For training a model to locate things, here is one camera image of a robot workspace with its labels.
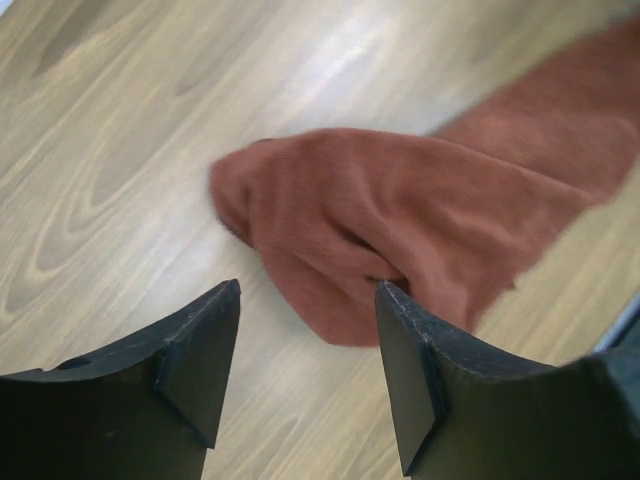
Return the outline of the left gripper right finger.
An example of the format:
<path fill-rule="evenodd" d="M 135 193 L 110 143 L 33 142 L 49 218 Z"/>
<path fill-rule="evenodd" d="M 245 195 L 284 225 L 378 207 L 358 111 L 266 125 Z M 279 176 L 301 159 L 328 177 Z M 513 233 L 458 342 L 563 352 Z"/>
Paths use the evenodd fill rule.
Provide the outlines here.
<path fill-rule="evenodd" d="M 453 326 L 392 283 L 378 286 L 375 306 L 404 476 L 638 477 L 637 322 L 550 366 Z"/>

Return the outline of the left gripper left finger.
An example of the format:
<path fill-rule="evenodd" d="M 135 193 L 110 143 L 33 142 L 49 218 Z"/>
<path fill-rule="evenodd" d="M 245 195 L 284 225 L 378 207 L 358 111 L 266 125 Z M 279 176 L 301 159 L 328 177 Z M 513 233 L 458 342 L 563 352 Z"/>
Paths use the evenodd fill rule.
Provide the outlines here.
<path fill-rule="evenodd" d="M 51 370 L 1 379 L 5 479 L 198 479 L 216 443 L 240 317 L 220 283 Z"/>

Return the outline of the brown towel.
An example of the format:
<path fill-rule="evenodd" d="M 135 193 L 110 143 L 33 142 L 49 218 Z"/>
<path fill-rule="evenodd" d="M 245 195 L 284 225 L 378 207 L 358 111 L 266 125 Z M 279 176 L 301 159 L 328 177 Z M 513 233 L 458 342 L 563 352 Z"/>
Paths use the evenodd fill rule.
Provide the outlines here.
<path fill-rule="evenodd" d="M 322 340 L 374 346 L 390 281 L 471 330 L 639 154 L 639 20 L 581 39 L 432 136 L 331 128 L 217 160 L 220 221 Z"/>

